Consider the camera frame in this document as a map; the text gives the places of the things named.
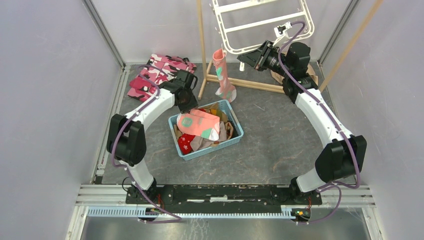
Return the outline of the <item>pink sock green patches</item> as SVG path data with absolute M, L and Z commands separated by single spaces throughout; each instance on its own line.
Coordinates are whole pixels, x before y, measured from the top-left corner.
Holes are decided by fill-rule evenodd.
M 237 90 L 228 78 L 226 55 L 227 52 L 222 48 L 216 50 L 212 55 L 212 63 L 219 83 L 215 95 L 231 103 L 237 97 Z

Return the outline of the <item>white clip hanger frame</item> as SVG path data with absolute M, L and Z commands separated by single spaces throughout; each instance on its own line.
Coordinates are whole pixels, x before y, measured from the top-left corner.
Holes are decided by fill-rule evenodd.
M 305 0 L 212 0 L 221 48 L 238 56 L 256 50 L 265 40 L 280 47 L 288 40 L 303 41 L 315 33 Z M 291 22 L 288 37 L 276 38 L 274 28 Z

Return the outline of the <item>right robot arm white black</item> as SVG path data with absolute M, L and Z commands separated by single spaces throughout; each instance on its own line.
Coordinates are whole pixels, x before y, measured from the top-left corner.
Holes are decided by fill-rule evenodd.
M 259 48 L 237 56 L 237 59 L 262 72 L 271 70 L 283 77 L 282 88 L 286 96 L 304 113 L 318 134 L 323 150 L 314 167 L 290 182 L 289 199 L 302 204 L 315 190 L 332 186 L 356 189 L 361 184 L 367 141 L 355 136 L 329 109 L 318 85 L 307 72 L 310 47 L 301 42 L 291 43 L 287 53 L 265 41 Z

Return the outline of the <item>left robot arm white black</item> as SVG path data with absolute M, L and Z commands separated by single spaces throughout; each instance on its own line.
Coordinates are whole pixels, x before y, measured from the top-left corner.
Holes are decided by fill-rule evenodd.
M 157 182 L 144 160 L 147 152 L 146 130 L 165 111 L 178 107 L 187 113 L 198 106 L 193 90 L 198 77 L 186 70 L 178 70 L 168 81 L 156 84 L 147 81 L 153 88 L 152 95 L 134 110 L 122 115 L 116 113 L 109 122 L 106 150 L 111 164 L 123 168 L 138 190 L 138 197 L 145 204 L 157 198 Z

